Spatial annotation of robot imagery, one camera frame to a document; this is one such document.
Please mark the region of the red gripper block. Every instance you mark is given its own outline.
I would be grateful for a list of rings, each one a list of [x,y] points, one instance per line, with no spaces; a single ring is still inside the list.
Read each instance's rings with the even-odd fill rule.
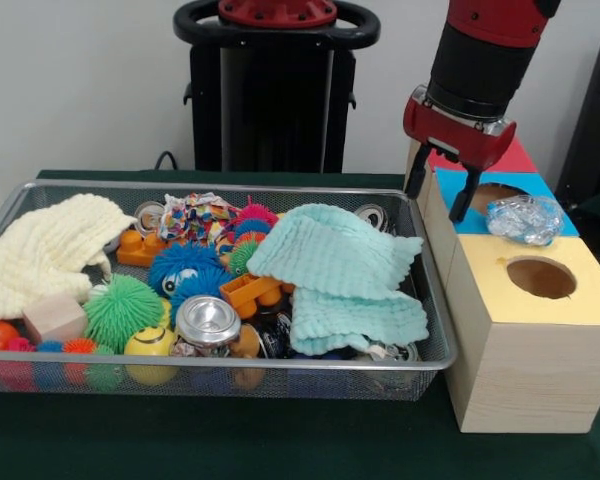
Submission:
[[[404,192],[408,198],[420,194],[431,147],[465,166],[465,186],[449,211],[449,220],[460,223],[480,185],[481,171],[502,158],[514,139],[517,124],[506,117],[495,121],[458,117],[436,106],[429,99],[426,86],[418,85],[408,99],[403,128],[410,138],[418,141],[411,143],[407,161]]]

